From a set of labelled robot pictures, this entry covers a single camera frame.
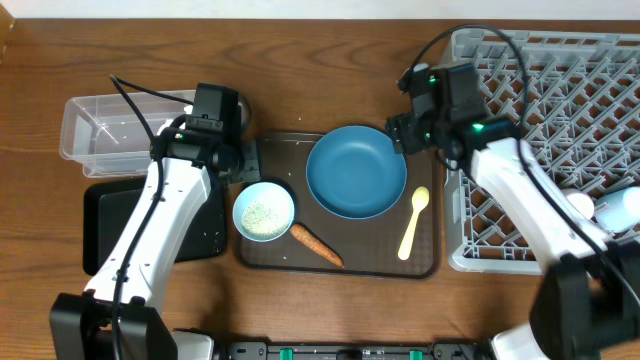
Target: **dish rack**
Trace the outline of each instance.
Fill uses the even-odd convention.
[[[525,139],[561,188],[592,198],[640,183],[640,36],[505,31],[530,77]],[[485,30],[456,31],[442,63],[472,61],[487,108],[519,119],[523,89],[513,52]],[[461,172],[445,183],[447,257],[458,271],[540,274],[500,205]],[[616,239],[637,237],[639,227]]]

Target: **small blue bowl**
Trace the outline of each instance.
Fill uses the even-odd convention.
[[[274,234],[270,237],[260,237],[256,234],[252,234],[242,225],[242,215],[244,214],[244,211],[255,202],[279,204],[282,213],[288,217],[287,227],[283,228],[278,234]],[[270,182],[253,184],[244,189],[233,204],[232,211],[233,224],[236,226],[236,229],[238,229],[240,234],[249,240],[257,242],[267,242],[282,236],[291,227],[294,216],[295,205],[293,204],[291,194],[289,194],[289,192],[282,186]]]
[[[307,184],[331,213],[367,219],[389,210],[407,182],[404,156],[391,139],[366,126],[336,129],[318,141],[307,160]]]

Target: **white cup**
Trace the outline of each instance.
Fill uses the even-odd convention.
[[[562,190],[562,193],[567,197],[567,200],[569,200],[571,205],[573,205],[573,207],[582,214],[582,216],[587,219],[591,219],[593,217],[595,205],[593,204],[593,200],[591,200],[591,196],[577,189],[564,189]]]
[[[605,195],[596,204],[606,204],[596,213],[598,224],[606,230],[623,232],[640,222],[640,187]]]

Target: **wood grain surface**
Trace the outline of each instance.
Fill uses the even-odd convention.
[[[19,20],[0,65],[0,357],[53,358],[51,305],[60,292],[81,293],[88,280],[81,266],[82,197],[92,181],[58,154],[71,97],[115,93],[110,73],[156,90],[204,81],[245,93],[262,131],[382,126],[409,107],[395,80],[422,45],[458,23]],[[640,31],[638,22],[492,23]],[[426,60],[437,62],[444,46]],[[526,321],[538,283],[538,277],[459,273],[446,261],[425,282],[257,271],[229,252],[175,266],[163,318],[169,328],[198,327],[227,341],[483,338]],[[605,358],[638,354],[635,343],[609,349]]]

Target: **yellow spoon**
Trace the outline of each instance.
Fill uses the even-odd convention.
[[[413,246],[413,236],[416,233],[416,225],[418,223],[418,215],[420,211],[424,210],[429,204],[429,190],[426,187],[420,186],[416,189],[411,197],[411,205],[413,205],[413,214],[411,220],[409,220],[409,226],[407,226],[407,232],[404,233],[402,243],[400,244],[400,250],[398,250],[398,257],[400,260],[407,260],[409,254],[411,254],[411,246]]]

